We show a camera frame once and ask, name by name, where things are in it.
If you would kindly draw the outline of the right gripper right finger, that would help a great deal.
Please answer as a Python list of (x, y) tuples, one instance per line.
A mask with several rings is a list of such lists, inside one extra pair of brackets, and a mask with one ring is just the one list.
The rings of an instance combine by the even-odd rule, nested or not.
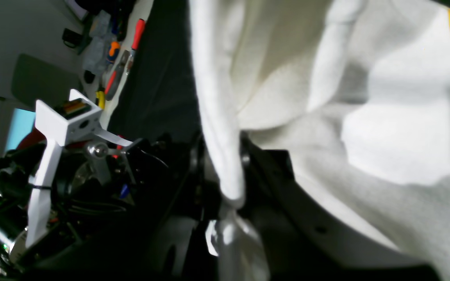
[(429, 265), (357, 233), (295, 181), (286, 150), (263, 150), (241, 133), (246, 204), (273, 281), (437, 281)]

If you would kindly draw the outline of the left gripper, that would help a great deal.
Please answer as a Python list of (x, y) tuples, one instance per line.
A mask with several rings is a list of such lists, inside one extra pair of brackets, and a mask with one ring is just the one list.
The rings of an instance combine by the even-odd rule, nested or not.
[(157, 140), (138, 139), (126, 149), (100, 140), (66, 146), (51, 187), (47, 234), (28, 249), (29, 180), (46, 143), (0, 158), (0, 274), (143, 274), (155, 228), (146, 214), (146, 196), (155, 192), (143, 169)]

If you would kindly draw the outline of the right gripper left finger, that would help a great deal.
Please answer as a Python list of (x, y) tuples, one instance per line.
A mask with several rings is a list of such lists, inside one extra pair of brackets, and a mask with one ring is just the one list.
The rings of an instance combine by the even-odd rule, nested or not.
[(220, 198), (205, 180), (205, 143), (196, 133), (189, 143), (163, 135), (154, 144), (148, 179), (146, 214), (155, 222), (143, 255), (145, 281), (216, 281), (217, 258), (209, 252), (205, 232), (217, 216)]

